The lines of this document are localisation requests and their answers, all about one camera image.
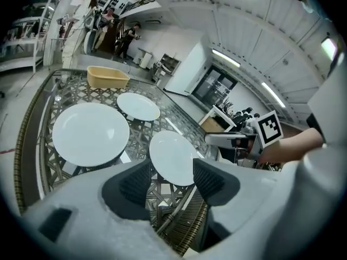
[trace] glass tabletop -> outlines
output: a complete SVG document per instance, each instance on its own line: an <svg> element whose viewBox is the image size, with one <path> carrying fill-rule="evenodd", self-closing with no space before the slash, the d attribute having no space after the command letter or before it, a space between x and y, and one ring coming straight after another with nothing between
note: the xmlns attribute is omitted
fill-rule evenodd
<svg viewBox="0 0 347 260"><path fill-rule="evenodd" d="M62 72L69 75L66 83L62 83L60 80ZM38 169L45 195L59 188L62 183L74 176L117 164L150 158L150 141L160 131L177 132L195 147L201 158L216 159L217 148L204 142L205 131L153 84L130 79L125 88L95 89L89 86L85 70L54 71L44 84L46 85L42 86L42 92L46 90L49 98L41 112ZM122 112L117 106L117 97L126 92L149 98L159 107L160 117L154 121L140 121ZM58 116L73 105L88 102L102 103L115 108L125 117L130 128L130 137L123 153L112 161L96 167L81 167L66 162L55 150L52 140L53 126ZM165 232L167 226L181 209L187 207L188 197L193 197L190 201L192 201L196 211L192 211L191 216L188 217L193 224L197 212L204 204L200 194L195 191L194 185L175 186L162 178L153 166L151 175L151 186L146 197L146 209L150 212L153 229L161 236L168 236L168 232Z"/></svg>

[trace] white plate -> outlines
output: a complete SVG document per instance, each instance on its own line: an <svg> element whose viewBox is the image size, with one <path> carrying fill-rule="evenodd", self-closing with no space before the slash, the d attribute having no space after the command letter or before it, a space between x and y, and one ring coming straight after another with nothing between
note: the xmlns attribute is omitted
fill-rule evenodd
<svg viewBox="0 0 347 260"><path fill-rule="evenodd" d="M68 162L98 166L117 157L129 139L129 125L116 109L99 103L71 106L56 119L52 133L57 152Z"/></svg>
<svg viewBox="0 0 347 260"><path fill-rule="evenodd" d="M160 117L160 110L153 101L137 93L123 93L117 98L118 107L135 119L152 121Z"/></svg>
<svg viewBox="0 0 347 260"><path fill-rule="evenodd" d="M167 181L189 186L193 180L193 158L199 158L194 146L172 131L155 134L150 143L150 157L154 168Z"/></svg>

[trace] glass door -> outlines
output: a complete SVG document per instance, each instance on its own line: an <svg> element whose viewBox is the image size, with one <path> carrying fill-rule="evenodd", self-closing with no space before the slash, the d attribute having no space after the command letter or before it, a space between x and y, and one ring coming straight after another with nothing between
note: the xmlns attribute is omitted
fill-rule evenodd
<svg viewBox="0 0 347 260"><path fill-rule="evenodd" d="M192 94L211 109L228 95L236 83L226 71L212 66Z"/></svg>

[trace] white column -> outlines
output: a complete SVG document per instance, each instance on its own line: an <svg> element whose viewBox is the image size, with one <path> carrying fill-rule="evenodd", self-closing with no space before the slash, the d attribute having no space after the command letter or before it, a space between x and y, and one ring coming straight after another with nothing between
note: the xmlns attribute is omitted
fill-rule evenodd
<svg viewBox="0 0 347 260"><path fill-rule="evenodd" d="M57 24L56 20L58 18L63 17L66 12L68 11L70 4L72 0L60 0L58 6L56 7L52 21L49 25L49 29L47 32L47 38L46 43L44 45L44 56L43 56L43 65L48 66L50 65L50 59L52 60L53 57L49 58L49 54L54 51L54 47L51 47L52 39L58 38L59 35L59 28L60 25Z"/></svg>

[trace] person in white clothing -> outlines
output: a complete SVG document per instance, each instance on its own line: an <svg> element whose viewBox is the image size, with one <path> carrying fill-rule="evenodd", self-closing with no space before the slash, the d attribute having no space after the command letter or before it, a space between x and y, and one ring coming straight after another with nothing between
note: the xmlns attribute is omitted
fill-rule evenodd
<svg viewBox="0 0 347 260"><path fill-rule="evenodd" d="M110 21L110 23L98 31L98 33L95 37L95 40L97 40L98 37L99 37L99 40L94 47L95 50L97 50L99 48L99 46L102 44L102 42L105 38L105 35L107 33L108 27L112 27L111 20L114 20L113 13L114 13L114 8L109 8L107 13L102 15L102 17L104 19L106 19L107 21Z"/></svg>
<svg viewBox="0 0 347 260"><path fill-rule="evenodd" d="M88 14L96 8L97 0L83 0L75 14L63 22L63 25L66 22L74 22L69 35L66 38L62 52L63 68L77 67L76 51L79 49L87 34L85 30L85 19Z"/></svg>

